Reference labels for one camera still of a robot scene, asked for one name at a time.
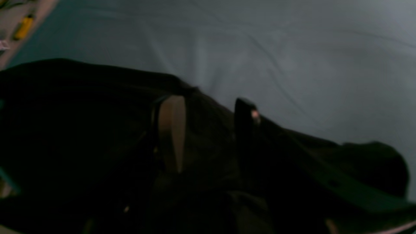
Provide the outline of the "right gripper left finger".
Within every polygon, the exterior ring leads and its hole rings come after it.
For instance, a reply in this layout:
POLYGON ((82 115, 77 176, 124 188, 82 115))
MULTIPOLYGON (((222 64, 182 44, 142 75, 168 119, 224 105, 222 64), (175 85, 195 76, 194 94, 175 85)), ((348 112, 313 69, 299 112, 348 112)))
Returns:
POLYGON ((129 163, 123 196, 123 232, 138 234, 150 194, 159 173, 183 172, 186 104, 183 96, 163 96, 150 107, 148 127, 140 139, 137 156, 129 163))

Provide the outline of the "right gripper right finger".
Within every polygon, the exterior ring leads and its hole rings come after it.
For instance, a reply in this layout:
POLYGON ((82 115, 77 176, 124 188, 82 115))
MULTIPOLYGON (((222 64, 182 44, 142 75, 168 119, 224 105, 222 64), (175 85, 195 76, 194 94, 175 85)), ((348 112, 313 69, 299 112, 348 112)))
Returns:
POLYGON ((380 142, 334 142, 285 129, 235 102, 244 184, 267 202, 277 234, 413 234, 403 157, 380 142))

